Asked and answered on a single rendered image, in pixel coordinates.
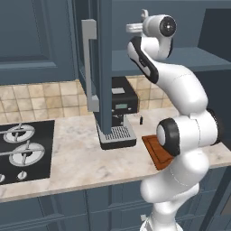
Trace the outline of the black coffee machine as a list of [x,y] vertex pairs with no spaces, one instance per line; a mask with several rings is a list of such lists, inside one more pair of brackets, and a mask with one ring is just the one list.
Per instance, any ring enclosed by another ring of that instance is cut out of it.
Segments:
[[112,127],[103,134],[97,125],[100,146],[111,150],[136,145],[136,136],[126,116],[138,112],[138,96],[125,76],[112,77]]

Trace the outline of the dark blue open cabinet door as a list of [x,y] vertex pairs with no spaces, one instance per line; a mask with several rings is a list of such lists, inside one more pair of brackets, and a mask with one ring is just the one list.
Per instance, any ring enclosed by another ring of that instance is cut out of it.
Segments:
[[199,47],[226,61],[217,70],[200,73],[208,93],[209,107],[223,124],[221,141],[231,150],[231,8],[207,9],[199,38]]

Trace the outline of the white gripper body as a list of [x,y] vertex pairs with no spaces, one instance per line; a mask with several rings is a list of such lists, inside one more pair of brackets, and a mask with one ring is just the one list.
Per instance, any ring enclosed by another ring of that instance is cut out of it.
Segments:
[[143,25],[141,23],[129,23],[125,27],[127,32],[130,33],[137,33],[137,32],[142,32],[143,31]]

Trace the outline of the blue open wall cabinet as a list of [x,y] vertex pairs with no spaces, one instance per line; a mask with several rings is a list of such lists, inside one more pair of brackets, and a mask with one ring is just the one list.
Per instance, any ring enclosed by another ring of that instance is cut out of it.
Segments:
[[139,75],[141,71],[127,56],[126,46],[133,37],[125,31],[129,23],[141,21],[141,11],[150,15],[168,14],[174,18],[177,31],[173,50],[166,60],[181,64],[193,71],[217,70],[213,65],[226,61],[199,47],[207,9],[231,8],[231,0],[113,0],[112,1],[112,71],[115,76]]

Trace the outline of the blue base cabinet run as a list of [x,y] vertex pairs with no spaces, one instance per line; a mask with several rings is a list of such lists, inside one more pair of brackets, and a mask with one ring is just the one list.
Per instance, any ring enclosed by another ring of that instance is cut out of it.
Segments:
[[[231,231],[231,166],[208,171],[177,212],[183,231]],[[139,231],[152,212],[133,181],[0,204],[0,231]]]

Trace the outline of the brown wooden cutting board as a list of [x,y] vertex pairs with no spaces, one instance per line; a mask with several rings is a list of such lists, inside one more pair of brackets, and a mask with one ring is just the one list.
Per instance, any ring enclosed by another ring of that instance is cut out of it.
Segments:
[[173,157],[161,147],[156,135],[143,136],[142,140],[158,171],[170,165]]

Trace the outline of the blue closed wall cabinet door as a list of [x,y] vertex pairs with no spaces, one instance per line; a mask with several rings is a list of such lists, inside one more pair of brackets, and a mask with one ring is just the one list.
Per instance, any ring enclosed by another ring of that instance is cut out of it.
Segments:
[[0,0],[0,85],[73,80],[71,0]]

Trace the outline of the black gas hob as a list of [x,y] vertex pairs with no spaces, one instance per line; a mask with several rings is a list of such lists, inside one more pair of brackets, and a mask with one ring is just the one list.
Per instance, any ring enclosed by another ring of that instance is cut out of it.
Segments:
[[48,179],[55,122],[0,125],[0,185]]

